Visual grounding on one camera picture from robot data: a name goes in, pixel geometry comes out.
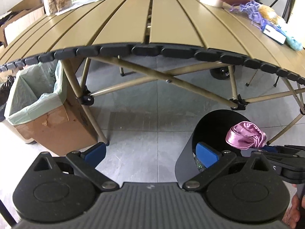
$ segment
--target table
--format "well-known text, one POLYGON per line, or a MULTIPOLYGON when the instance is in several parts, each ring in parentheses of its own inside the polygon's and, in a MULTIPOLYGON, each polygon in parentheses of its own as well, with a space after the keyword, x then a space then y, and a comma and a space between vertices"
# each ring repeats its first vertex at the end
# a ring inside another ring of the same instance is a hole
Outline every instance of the table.
POLYGON ((199 0, 101 0, 59 16, 44 16, 33 23, 0 53, 0 70, 61 60, 76 97, 103 142, 108 140, 89 110, 94 97, 150 81, 164 80, 234 110, 244 110, 249 103, 293 95, 301 113, 269 140, 270 144, 305 115, 301 95, 305 88, 299 86, 305 85, 305 50, 296 52, 279 45, 246 16, 229 9, 203 5, 199 0), (195 58, 202 63, 159 72, 121 59, 129 54, 195 58), (80 85, 71 67, 71 58, 76 56, 87 58, 80 85), (91 59, 147 76, 89 93, 85 83, 91 59), (236 89, 233 65, 276 73, 288 91, 242 99, 236 89), (230 72, 230 100, 175 77, 223 66, 228 66, 230 72), (288 80, 296 81, 299 89, 294 90, 288 80))

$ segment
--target pink headband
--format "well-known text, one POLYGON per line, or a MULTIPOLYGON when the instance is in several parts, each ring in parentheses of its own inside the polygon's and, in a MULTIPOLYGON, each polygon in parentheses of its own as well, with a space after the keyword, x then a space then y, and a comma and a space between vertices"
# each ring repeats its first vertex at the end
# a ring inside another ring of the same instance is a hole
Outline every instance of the pink headband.
POLYGON ((248 121, 242 121, 231 127, 226 136, 229 145, 241 150, 264 147, 266 141, 266 133, 248 121))

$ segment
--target bolt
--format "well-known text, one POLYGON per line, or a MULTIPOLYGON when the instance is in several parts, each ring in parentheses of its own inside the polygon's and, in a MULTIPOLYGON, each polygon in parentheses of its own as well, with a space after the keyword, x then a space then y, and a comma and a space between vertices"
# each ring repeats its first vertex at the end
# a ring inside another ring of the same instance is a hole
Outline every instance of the bolt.
POLYGON ((185 183, 186 188, 188 189, 194 189, 194 188, 199 188, 200 187, 200 183, 197 181, 187 181, 185 183))
POLYGON ((113 181, 107 181, 102 184, 102 188, 104 189, 114 189, 116 188, 116 183, 113 181))

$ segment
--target floor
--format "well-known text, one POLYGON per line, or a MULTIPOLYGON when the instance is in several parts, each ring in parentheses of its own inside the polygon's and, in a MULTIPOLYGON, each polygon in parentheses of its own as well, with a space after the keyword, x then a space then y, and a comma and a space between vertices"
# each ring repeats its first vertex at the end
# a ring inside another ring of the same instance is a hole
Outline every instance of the floor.
MULTIPOLYGON (((195 60, 158 57, 129 57, 127 60, 164 71, 189 64, 195 60)), ((83 65, 77 72, 80 79, 83 65)), ((119 68, 92 61, 87 80, 90 91, 105 88, 142 76, 130 73, 121 77, 119 68)), ((275 75, 259 71, 249 87, 245 83, 254 70, 237 66, 237 90, 243 98, 287 91, 280 80, 276 88, 275 75)), ((231 98, 230 81, 218 81, 209 71, 182 75, 179 78, 204 87, 225 98, 231 98)), ((107 155, 97 169, 119 184, 132 182, 174 182, 175 162, 199 119, 216 109, 228 109, 200 95, 164 81, 155 81, 95 98, 92 112, 110 139, 107 155)), ((298 114, 292 96, 249 104, 241 111, 257 124, 270 139, 298 114)), ((21 177, 39 152, 39 145, 25 145, 0 123, 0 199, 17 219, 12 193, 21 177)), ((274 144, 305 145, 305 119, 302 118, 274 144)), ((287 184, 291 194, 295 189, 287 184)), ((0 218, 0 229, 7 224, 0 218)))

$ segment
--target white tape roll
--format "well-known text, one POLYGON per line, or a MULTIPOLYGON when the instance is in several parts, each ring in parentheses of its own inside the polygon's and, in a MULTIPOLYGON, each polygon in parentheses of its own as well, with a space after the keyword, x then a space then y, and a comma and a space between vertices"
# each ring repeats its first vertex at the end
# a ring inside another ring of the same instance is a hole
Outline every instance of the white tape roll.
POLYGON ((223 4, 221 0, 200 0, 200 2, 213 7, 222 7, 223 4))

